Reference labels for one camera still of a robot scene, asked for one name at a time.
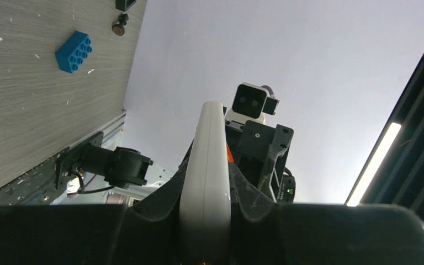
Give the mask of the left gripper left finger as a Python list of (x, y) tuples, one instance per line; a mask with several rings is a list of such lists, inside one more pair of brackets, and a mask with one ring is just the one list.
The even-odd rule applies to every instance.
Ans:
[(180, 264), (186, 168), (133, 206), (0, 206), (0, 264)]

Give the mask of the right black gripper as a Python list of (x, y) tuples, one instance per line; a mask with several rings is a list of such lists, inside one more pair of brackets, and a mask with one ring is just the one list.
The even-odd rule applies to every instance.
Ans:
[(199, 122), (186, 170), (189, 204), (291, 204), (295, 178), (287, 169), (291, 128), (255, 121)]

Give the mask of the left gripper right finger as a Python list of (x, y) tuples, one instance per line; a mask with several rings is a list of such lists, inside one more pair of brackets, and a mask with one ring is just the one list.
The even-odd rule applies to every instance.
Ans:
[(229, 164), (236, 264), (424, 264), (424, 222), (396, 205), (278, 204)]

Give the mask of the orange battery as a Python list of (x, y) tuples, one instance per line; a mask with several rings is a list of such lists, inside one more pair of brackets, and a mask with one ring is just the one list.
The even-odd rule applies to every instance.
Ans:
[(229, 163), (233, 163), (234, 162), (234, 158), (232, 156), (232, 153), (230, 151), (230, 148), (228, 146), (228, 144), (226, 144), (226, 151), (227, 151), (227, 160)]

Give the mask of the white red remote control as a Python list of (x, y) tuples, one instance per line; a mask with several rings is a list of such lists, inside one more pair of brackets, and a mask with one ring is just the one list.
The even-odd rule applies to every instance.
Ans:
[(183, 251), (192, 264), (227, 264), (231, 197), (223, 105), (205, 102), (179, 202)]

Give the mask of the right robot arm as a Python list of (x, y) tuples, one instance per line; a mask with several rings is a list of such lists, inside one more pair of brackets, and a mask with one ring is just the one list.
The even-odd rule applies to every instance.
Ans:
[[(248, 120), (225, 122), (229, 159), (244, 177), (277, 203), (292, 203), (296, 182), (285, 166), (294, 131), (286, 126), (270, 126)], [(103, 176), (110, 186), (127, 189), (147, 184), (146, 173), (153, 161), (138, 151), (117, 147), (107, 150), (94, 144), (85, 148), (80, 168)]]

